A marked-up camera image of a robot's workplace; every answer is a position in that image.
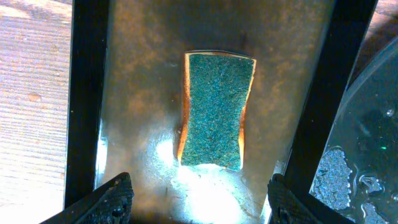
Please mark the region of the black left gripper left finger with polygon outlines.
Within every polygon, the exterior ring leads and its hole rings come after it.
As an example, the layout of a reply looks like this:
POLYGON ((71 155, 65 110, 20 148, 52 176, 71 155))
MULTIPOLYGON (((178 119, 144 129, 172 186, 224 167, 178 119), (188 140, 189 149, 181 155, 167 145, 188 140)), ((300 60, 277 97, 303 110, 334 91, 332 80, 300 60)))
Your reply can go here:
POLYGON ((43 224, 128 224, 133 196, 131 177, 122 172, 43 224))

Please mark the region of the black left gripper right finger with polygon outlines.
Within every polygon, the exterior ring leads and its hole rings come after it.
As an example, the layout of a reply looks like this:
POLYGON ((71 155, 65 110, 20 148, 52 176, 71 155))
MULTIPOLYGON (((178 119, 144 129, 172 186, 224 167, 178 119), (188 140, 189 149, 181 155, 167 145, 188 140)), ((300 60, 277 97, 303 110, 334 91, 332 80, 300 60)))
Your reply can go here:
POLYGON ((285 186, 284 176, 274 174, 267 185, 272 220, 276 224, 322 224, 285 186))

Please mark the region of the orange sponge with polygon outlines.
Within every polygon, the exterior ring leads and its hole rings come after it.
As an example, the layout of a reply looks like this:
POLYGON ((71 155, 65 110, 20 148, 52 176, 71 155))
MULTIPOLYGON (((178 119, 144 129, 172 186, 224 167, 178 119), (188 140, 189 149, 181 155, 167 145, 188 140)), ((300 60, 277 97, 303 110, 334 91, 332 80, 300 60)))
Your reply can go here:
POLYGON ((183 166, 211 164, 239 171, 244 123, 256 59, 226 51, 185 52, 182 127, 177 151, 183 166))

